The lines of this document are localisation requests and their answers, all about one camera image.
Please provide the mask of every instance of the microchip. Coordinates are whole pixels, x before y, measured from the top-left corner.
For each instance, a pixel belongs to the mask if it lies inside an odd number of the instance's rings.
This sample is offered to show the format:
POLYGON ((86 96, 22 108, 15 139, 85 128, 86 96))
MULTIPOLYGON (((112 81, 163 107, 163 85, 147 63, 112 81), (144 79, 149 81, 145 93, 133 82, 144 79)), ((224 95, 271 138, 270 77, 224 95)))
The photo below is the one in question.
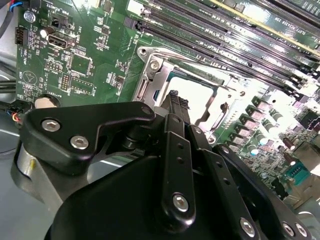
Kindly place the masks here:
POLYGON ((296 127, 293 129, 293 131, 297 133, 297 132, 300 132, 301 129, 302 129, 302 127, 296 126, 296 127))
POLYGON ((101 28, 101 33, 103 33, 105 35, 109 35, 109 27, 106 25, 103 25, 101 28))
POLYGON ((262 111, 269 111, 270 110, 270 104, 267 103, 266 101, 263 101, 262 99, 255 99, 254 101, 252 101, 253 105, 262 111))
POLYGON ((275 170, 276 172, 280 172, 282 170, 281 167, 276 166, 273 170, 275 170))
POLYGON ((240 121, 242 122, 243 126, 245 126, 248 129, 254 129, 257 126, 259 126, 259 122, 255 121, 254 119, 247 117, 247 116, 243 116, 240 121))
POLYGON ((227 141, 226 144, 233 152, 237 152, 240 147, 238 144, 232 143, 230 141, 227 141))
POLYGON ((275 143, 275 141, 269 140, 269 141, 266 143, 266 146, 267 146, 267 147, 271 147, 274 143, 275 143))
POLYGON ((249 114, 250 117, 252 117, 253 119, 258 120, 258 121, 265 118, 265 115, 262 112, 260 112, 257 109, 254 109, 253 107, 250 107, 247 110, 247 113, 249 114))
POLYGON ((244 143, 245 139, 238 135, 238 134, 235 134, 233 133, 231 136, 230 136, 230 139, 231 139, 231 142, 234 143, 234 144, 238 144, 238 145, 241 145, 244 143))
POLYGON ((272 158, 268 158, 267 161, 265 161, 266 164, 272 164, 275 160, 272 158))
POLYGON ((123 84, 125 82, 125 78, 123 76, 117 76, 116 82, 119 84, 123 84))
POLYGON ((238 125, 236 128, 235 128, 235 131, 240 135, 240 136, 243 136, 243 137, 248 137, 250 134, 251 134, 251 131, 246 128, 245 126, 242 126, 242 125, 238 125))
POLYGON ((112 7, 112 2, 109 1, 109 0, 106 0, 105 3, 104 3, 104 6, 103 6, 103 10, 109 14, 110 11, 111 11, 111 7, 112 7))
POLYGON ((234 6, 234 9, 240 13, 242 13, 245 10, 245 8, 246 8, 245 5, 242 5, 240 3, 236 3, 234 6))

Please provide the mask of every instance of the black connector port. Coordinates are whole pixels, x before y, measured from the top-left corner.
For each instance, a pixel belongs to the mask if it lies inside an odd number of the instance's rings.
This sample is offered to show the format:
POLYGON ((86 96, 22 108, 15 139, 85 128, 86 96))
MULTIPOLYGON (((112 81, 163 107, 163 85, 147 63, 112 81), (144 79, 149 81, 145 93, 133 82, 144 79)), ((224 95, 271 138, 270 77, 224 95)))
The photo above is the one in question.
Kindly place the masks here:
POLYGON ((14 43, 17 45, 27 46, 29 42, 29 30, 18 26, 15 28, 14 43))
POLYGON ((67 49, 75 45, 75 38, 61 32, 48 35, 47 40, 50 45, 61 49, 67 49))

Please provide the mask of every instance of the mounting screw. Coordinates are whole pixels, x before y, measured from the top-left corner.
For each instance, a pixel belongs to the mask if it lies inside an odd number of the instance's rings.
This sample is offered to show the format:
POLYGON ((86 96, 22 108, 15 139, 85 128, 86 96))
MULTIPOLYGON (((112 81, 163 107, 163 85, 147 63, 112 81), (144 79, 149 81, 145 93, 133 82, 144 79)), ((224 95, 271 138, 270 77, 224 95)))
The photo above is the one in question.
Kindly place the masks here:
POLYGON ((189 204, 187 199, 180 194, 173 196, 173 204, 180 212, 186 212, 189 209, 189 204))
POLYGON ((74 136, 70 143, 75 149, 84 150, 89 146, 88 140, 84 136, 74 136))
POLYGON ((248 234, 249 237, 253 238, 256 235, 254 227, 247 219, 243 217, 240 218, 240 225, 243 231, 245 231, 245 233, 248 234))
POLYGON ((228 154, 228 153, 229 153, 228 148, 226 148, 225 146, 222 146, 222 147, 221 147, 221 149, 222 149, 226 154, 228 154))
POLYGON ((299 233, 301 233, 302 236, 304 236, 304 237, 308 236, 306 230, 299 223, 296 223, 295 226, 298 229, 299 233))
POLYGON ((24 20, 26 20, 28 23, 33 24, 36 21, 36 15, 32 11, 25 11, 23 14, 24 20))
POLYGON ((202 134, 202 131, 199 127, 195 126, 194 130, 196 131, 197 134, 202 134))
POLYGON ((160 68, 160 64, 157 60, 152 60, 150 62, 150 68, 153 70, 153 71, 158 71, 159 68, 160 68))
POLYGON ((282 223, 284 230, 291 236, 293 237, 295 235, 294 230, 287 224, 287 223, 282 223))
POLYGON ((60 129, 60 124, 56 120, 48 119, 41 123, 44 130, 48 132, 56 132, 60 129))

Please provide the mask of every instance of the capacitor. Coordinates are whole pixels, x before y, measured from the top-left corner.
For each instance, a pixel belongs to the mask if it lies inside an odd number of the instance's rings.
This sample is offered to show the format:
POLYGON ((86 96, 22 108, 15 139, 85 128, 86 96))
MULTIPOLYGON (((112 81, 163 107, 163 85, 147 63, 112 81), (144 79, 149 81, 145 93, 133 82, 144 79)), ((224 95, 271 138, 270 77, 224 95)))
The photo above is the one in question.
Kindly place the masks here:
POLYGON ((253 144, 249 145, 247 149, 252 156, 258 155, 259 153, 259 150, 257 149, 257 147, 253 144))
POLYGON ((47 26, 40 30, 40 36, 45 39, 48 35, 53 34, 54 32, 55 30, 52 27, 47 26))
POLYGON ((293 166, 297 163, 296 159, 293 158, 289 153, 285 152, 283 154, 284 159, 290 164, 290 166, 293 166))
POLYGON ((255 139, 257 139, 257 141, 259 142, 260 145, 264 146, 268 143, 269 139, 265 137, 265 135, 263 135, 262 133, 258 133, 255 136, 255 139))
POLYGON ((264 128, 268 131, 268 133, 272 134, 272 135, 276 135, 277 134, 277 128, 275 126, 273 126, 270 122, 266 123, 264 125, 264 128))
POLYGON ((294 143, 292 141, 289 140, 289 138, 285 137, 282 142, 284 143, 284 145, 290 149, 290 150, 294 150, 296 148, 296 146, 294 145, 294 143))
POLYGON ((282 116, 282 114, 280 114, 279 112, 275 112, 274 114, 272 114, 273 119, 279 124, 284 124, 285 123, 285 117, 282 116))

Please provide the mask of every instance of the motherboard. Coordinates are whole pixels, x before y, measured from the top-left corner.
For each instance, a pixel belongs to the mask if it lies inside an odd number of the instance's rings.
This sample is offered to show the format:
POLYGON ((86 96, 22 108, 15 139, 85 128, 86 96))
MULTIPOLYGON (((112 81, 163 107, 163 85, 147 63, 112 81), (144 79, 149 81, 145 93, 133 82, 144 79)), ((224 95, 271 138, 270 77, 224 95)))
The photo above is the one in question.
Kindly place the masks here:
POLYGON ((211 145, 298 206, 294 192, 320 181, 319 14, 319 1, 298 0, 26 1, 16 97, 156 108, 178 91, 211 145), (300 157, 310 149, 313 165, 300 157))

